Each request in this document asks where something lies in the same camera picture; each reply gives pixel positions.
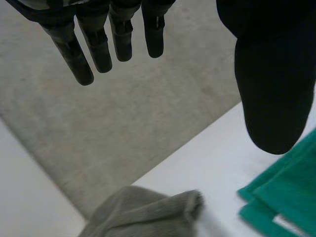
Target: green cloth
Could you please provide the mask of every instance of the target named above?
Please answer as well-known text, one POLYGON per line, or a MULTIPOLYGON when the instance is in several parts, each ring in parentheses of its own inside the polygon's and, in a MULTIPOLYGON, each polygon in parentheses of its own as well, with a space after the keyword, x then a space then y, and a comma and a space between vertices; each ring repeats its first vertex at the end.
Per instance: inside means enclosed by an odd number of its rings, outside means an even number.
POLYGON ((274 222, 281 214, 316 237, 316 129, 238 193, 240 215, 266 236, 300 236, 274 222))

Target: white tabletop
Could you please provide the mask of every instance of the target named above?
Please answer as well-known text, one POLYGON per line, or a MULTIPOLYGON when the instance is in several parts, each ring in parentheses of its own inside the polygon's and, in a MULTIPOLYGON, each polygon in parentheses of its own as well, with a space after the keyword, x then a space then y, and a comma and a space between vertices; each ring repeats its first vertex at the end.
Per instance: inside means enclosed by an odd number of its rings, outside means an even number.
MULTIPOLYGON (((314 127, 315 103, 303 136, 314 127)), ((279 157, 252 143, 239 103, 134 185, 167 195, 201 190, 206 209, 198 221, 199 237, 261 237, 238 216, 245 202, 236 191, 279 157)))
POLYGON ((0 120, 0 237, 76 237, 84 219, 0 120))

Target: gray carpet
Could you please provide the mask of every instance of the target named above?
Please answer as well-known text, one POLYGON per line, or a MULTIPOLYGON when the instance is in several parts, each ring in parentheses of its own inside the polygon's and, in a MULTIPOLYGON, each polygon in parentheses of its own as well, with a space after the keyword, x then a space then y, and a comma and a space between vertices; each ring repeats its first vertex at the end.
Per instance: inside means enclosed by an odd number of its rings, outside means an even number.
POLYGON ((119 62, 110 39, 112 71, 92 66, 95 82, 83 87, 41 27, 0 1, 0 115, 85 216, 239 101, 236 39, 215 0, 176 2, 158 59, 140 11, 133 24, 133 58, 119 62))

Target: black finger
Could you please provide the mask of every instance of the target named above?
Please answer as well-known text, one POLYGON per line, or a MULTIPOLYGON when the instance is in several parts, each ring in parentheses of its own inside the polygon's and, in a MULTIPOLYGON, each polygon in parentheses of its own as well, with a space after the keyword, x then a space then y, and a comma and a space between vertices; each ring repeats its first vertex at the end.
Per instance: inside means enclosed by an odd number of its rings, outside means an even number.
POLYGON ((112 69, 108 38, 104 24, 109 12, 109 0, 90 1, 77 5, 77 18, 97 70, 106 73, 112 69))
POLYGON ((120 2, 112 1, 109 18, 111 22, 112 35, 115 52, 118 60, 126 62, 132 57, 132 31, 131 18, 139 9, 140 1, 134 6, 125 6, 120 2))
POLYGON ((142 2, 146 44, 152 58, 158 58, 163 54, 164 15, 174 2, 175 0, 143 0, 142 2))
POLYGON ((42 25, 42 27, 51 36, 76 80, 81 85, 93 83, 93 73, 74 33, 74 22, 42 25))

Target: gray towel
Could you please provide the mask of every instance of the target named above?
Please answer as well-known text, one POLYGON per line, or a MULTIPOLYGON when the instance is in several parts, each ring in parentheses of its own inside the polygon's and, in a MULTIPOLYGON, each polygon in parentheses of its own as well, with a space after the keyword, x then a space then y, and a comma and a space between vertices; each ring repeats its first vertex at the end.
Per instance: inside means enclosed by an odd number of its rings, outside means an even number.
POLYGON ((168 197, 128 186, 95 211, 79 237, 193 237, 202 206, 195 190, 168 197))

